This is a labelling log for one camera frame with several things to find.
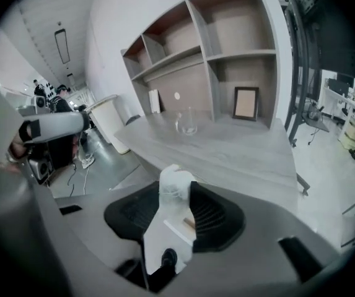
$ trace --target black slot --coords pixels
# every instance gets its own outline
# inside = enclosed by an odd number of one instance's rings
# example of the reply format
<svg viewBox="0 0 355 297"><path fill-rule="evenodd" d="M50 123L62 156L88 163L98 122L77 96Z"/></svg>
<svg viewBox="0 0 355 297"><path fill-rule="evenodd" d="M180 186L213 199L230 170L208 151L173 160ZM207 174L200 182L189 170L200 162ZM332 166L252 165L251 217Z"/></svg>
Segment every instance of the black slot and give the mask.
<svg viewBox="0 0 355 297"><path fill-rule="evenodd" d="M287 255L302 283L318 274L322 266L295 236L279 240L279 245Z"/></svg>
<svg viewBox="0 0 355 297"><path fill-rule="evenodd" d="M59 210L62 215L68 215L69 213L80 211L82 208L78 205L69 205L68 207L59 208Z"/></svg>

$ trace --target black pants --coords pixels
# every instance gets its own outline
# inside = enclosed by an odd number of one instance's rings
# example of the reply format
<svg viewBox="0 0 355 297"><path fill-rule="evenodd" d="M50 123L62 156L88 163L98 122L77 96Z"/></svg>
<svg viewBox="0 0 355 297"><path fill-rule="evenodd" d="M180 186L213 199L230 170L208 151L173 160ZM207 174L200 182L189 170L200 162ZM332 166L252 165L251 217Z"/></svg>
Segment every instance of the black pants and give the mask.
<svg viewBox="0 0 355 297"><path fill-rule="evenodd" d="M151 291L158 293L162 290L173 277L176 276L175 267L171 265L165 265L157 269L154 273L148 276L148 285Z"/></svg>

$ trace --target white floor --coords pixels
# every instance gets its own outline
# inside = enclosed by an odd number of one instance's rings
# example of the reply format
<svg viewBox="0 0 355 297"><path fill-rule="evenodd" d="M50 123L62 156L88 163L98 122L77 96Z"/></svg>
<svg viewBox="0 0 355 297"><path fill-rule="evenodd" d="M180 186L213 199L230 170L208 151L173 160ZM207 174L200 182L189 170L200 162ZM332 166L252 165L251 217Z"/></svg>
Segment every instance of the white floor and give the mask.
<svg viewBox="0 0 355 297"><path fill-rule="evenodd" d="M324 123L330 133L319 131L309 146L314 128L302 124L296 134L296 170L311 186L309 196L299 199L298 216L343 252L352 246L341 244L355 236L355 208L342 216L355 203L355 160L337 140L340 127L329 118Z"/></svg>

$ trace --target black picture frame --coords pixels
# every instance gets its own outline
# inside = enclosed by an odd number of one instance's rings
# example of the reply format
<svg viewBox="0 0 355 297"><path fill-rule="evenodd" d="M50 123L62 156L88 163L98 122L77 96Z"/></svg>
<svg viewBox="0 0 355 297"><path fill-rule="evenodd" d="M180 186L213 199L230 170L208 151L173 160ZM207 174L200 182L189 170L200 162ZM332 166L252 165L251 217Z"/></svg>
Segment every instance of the black picture frame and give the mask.
<svg viewBox="0 0 355 297"><path fill-rule="evenodd" d="M237 116L237 100L238 100L238 92L241 90L249 90L255 92L255 102L254 102L254 114L253 116ZM257 121L258 115L258 99L260 94L260 88L258 87L235 87L235 97L234 97L234 111L232 117L234 119L242 119L242 120L249 120L249 121Z"/></svg>

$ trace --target black shoe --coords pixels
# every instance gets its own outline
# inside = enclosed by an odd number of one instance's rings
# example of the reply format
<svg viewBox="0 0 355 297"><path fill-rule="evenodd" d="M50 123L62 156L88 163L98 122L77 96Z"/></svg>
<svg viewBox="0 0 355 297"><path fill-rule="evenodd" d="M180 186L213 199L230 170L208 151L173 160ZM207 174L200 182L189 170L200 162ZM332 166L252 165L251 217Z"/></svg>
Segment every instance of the black shoe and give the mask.
<svg viewBox="0 0 355 297"><path fill-rule="evenodd" d="M162 255L162 266L170 265L176 266L177 263L177 253L173 249L166 249Z"/></svg>

